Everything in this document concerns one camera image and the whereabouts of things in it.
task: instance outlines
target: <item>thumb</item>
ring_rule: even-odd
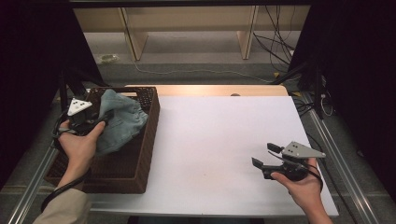
[[[87,136],[96,140],[99,137],[99,135],[103,132],[103,129],[105,128],[105,126],[106,126],[106,123],[104,121],[99,122],[92,129],[92,131],[87,134]]]
[[[288,187],[289,183],[291,182],[287,177],[284,175],[277,173],[277,172],[272,172],[271,177],[279,182],[281,185],[285,186],[286,188]]]

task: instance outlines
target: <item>gray carpet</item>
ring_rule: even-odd
[[[271,64],[139,64],[142,70],[151,72],[168,72],[168,71],[192,71],[201,70],[197,72],[176,72],[172,74],[151,74],[138,72],[133,64],[101,64],[99,65],[100,72],[103,75],[104,81],[112,86],[124,86],[127,84],[217,84],[217,85],[264,85],[268,81],[274,80],[273,73],[275,68]],[[211,71],[234,71],[236,73],[213,73],[202,70]],[[285,86],[288,91],[297,91],[297,81],[287,81]],[[85,83],[87,88],[94,87],[91,83]],[[60,113],[60,106],[57,97],[55,96],[53,104],[49,107],[47,119],[40,127],[37,127],[35,141],[31,148],[26,151],[21,159],[18,167],[15,169],[13,175],[8,180],[5,187],[0,193],[0,223],[7,223],[9,214],[11,214],[18,199],[25,190],[26,186],[31,181],[32,171],[36,170],[41,162],[43,155],[50,146],[50,130],[56,118]],[[325,116],[325,122],[328,125],[337,145],[342,149],[344,158],[351,167],[354,176],[359,181],[364,194],[367,196],[370,204],[373,206],[375,214],[380,219],[380,223],[395,223],[396,221],[396,206],[393,200],[388,196],[381,183],[375,177],[371,167],[367,164],[364,158],[357,155],[356,147],[353,139],[350,137],[349,130],[343,120],[336,116]],[[313,120],[309,113],[302,116],[302,123],[307,133],[312,135],[318,143],[328,150],[318,134]],[[311,141],[312,147],[318,147],[317,144]],[[334,217],[334,223],[353,223],[352,216],[347,211],[349,207],[353,216],[362,223],[361,216],[353,203],[349,192],[347,191],[344,181],[338,174],[334,164],[330,158],[326,159],[326,163],[334,179],[335,186],[340,189],[341,195],[345,198],[346,204],[341,200],[341,197],[335,190],[334,184],[330,180],[329,175],[323,171],[324,178],[329,186],[333,199],[339,208],[339,217]],[[30,208],[23,223],[32,223],[35,217],[39,214],[39,205],[50,192],[51,185],[43,182],[40,191],[35,197],[35,201]],[[126,223],[128,217],[110,214],[95,214],[90,215],[90,223]],[[187,218],[182,217],[141,217],[140,224],[156,223],[188,223]],[[201,223],[212,224],[245,224],[248,220],[245,218],[203,218]],[[307,223],[303,217],[283,217],[265,219],[265,223]]]

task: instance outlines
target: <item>floor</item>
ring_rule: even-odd
[[[258,35],[272,37],[272,33],[261,32]],[[92,54],[98,64],[106,64],[104,56],[111,55],[114,59],[111,64],[129,64],[145,68],[148,64],[228,64],[232,68],[235,64],[245,64],[254,66],[260,63],[273,63],[273,66],[279,70],[287,70],[287,67],[279,63],[279,60],[270,56],[262,50],[259,43],[254,40],[248,60],[242,60],[239,52],[239,46],[236,40],[236,34],[233,32],[191,32],[191,33],[153,33],[149,34],[147,45],[145,46],[143,56],[139,62],[134,63],[131,60],[128,49],[126,48],[123,34],[86,34],[89,41]],[[299,32],[291,32],[287,42],[295,46],[299,37]],[[284,55],[281,48],[274,45],[273,50],[279,55]],[[286,84],[288,91],[297,91],[293,83]],[[54,111],[59,111],[59,103],[54,99],[53,107],[49,109],[48,119],[38,127],[39,130],[50,130],[51,125],[56,120],[57,115]],[[388,196],[381,183],[376,179],[371,167],[363,157],[357,152],[359,149],[350,137],[349,130],[336,114],[325,116],[319,124],[315,122],[315,115],[311,112],[302,116],[302,123],[306,131],[311,134],[318,143],[325,147],[325,150],[331,150],[325,141],[322,140],[318,131],[318,125],[325,125],[332,135],[336,147],[340,149],[342,159],[346,163],[347,170],[356,180],[354,186],[361,191],[363,199],[372,209],[372,213],[367,217],[361,211],[361,206],[354,196],[356,189],[349,187],[348,179],[338,170],[336,160],[328,160],[327,166],[330,175],[323,172],[326,182],[333,196],[334,202],[339,208],[339,217],[333,217],[334,223],[395,223],[396,222],[396,205]],[[35,193],[33,203],[26,209],[27,212],[21,214],[19,218],[11,217],[13,210],[21,209],[20,199],[26,192],[28,186],[32,183],[32,171],[36,171],[40,162],[46,157],[50,146],[50,135],[45,132],[37,132],[35,142],[32,148],[26,151],[19,165],[16,167],[13,175],[0,192],[0,223],[7,223],[9,220],[18,220],[12,223],[32,223],[39,214],[39,205],[46,195],[53,189],[48,183],[39,183],[38,192]],[[110,215],[110,214],[91,214],[90,223],[126,223],[128,217]],[[186,217],[141,217],[139,223],[189,223],[190,219]],[[201,223],[249,223],[248,219],[243,218],[203,218]],[[280,217],[265,219],[265,223],[307,223],[304,217]]]

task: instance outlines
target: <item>gray-blue fabric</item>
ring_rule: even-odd
[[[99,118],[109,110],[114,110],[114,118],[108,121],[98,138],[96,146],[98,156],[120,150],[139,134],[149,117],[138,101],[111,89],[106,90],[102,95]]]

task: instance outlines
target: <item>black horizontal bar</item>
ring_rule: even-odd
[[[331,0],[31,0],[36,7],[225,7],[225,6],[309,6]]]

